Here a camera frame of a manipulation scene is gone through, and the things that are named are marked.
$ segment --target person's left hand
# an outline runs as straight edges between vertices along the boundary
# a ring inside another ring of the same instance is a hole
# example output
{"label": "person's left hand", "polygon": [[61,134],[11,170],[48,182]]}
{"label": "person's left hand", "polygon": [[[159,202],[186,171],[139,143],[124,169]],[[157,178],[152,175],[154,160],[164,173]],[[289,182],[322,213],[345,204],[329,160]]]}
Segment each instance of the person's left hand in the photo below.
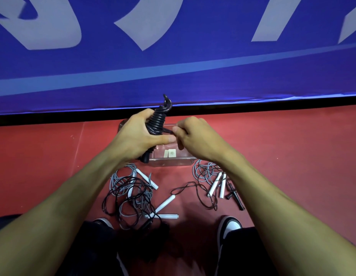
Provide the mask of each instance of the person's left hand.
{"label": "person's left hand", "polygon": [[146,120],[154,111],[147,108],[135,115],[123,125],[114,140],[109,144],[108,150],[115,152],[123,163],[136,159],[147,149],[156,145],[170,144],[176,141],[174,135],[151,135],[146,128]]}

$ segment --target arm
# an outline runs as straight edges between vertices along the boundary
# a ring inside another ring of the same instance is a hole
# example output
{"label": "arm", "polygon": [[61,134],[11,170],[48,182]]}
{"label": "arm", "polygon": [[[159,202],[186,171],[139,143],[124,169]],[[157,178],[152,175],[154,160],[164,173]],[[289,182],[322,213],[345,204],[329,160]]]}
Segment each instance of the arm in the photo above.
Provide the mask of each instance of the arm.
{"label": "arm", "polygon": [[171,135],[152,136],[146,109],[132,116],[109,146],[41,204],[0,230],[0,275],[54,275],[111,174]]}
{"label": "arm", "polygon": [[180,148],[227,172],[282,274],[356,275],[356,247],[287,197],[205,120],[187,118],[173,131]]}

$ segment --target forearm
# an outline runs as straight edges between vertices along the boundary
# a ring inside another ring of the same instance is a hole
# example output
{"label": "forearm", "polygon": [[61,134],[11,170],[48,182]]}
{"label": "forearm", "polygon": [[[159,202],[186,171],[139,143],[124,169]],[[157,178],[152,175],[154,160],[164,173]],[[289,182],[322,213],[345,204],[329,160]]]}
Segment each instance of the forearm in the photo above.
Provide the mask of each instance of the forearm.
{"label": "forearm", "polygon": [[356,247],[287,197],[242,155],[229,151],[219,165],[234,182],[282,273],[356,274]]}
{"label": "forearm", "polygon": [[106,178],[118,163],[108,150],[41,204],[0,231],[0,275],[52,275],[65,257]]}

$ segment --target pants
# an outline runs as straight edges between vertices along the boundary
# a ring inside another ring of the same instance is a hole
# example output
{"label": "pants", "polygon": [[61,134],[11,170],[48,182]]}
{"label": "pants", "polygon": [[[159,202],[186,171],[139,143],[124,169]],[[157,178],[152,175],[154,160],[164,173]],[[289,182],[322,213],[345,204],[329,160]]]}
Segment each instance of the pants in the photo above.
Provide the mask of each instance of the pants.
{"label": "pants", "polygon": [[[20,215],[0,217],[0,229]],[[94,222],[84,222],[56,275],[123,276],[117,258],[116,231]],[[254,227],[229,232],[221,248],[217,275],[278,275]]]}

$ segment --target black baseboard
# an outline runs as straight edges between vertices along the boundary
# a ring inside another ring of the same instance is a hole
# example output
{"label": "black baseboard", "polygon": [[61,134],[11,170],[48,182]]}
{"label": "black baseboard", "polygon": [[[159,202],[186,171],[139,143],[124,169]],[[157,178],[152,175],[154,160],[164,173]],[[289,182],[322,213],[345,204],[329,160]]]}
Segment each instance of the black baseboard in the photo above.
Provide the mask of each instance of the black baseboard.
{"label": "black baseboard", "polygon": [[[191,115],[202,115],[202,114],[293,110],[293,109],[306,109],[306,108],[347,106],[353,104],[356,104],[356,96],[324,98],[324,99],[321,98],[321,99],[291,100],[291,101],[268,102],[268,103],[222,104],[222,105],[209,105],[209,106],[179,106],[179,107],[173,107],[168,115],[191,116]],[[140,110],[141,109],[137,108],[137,109],[0,115],[0,126],[125,119],[139,112]]]}

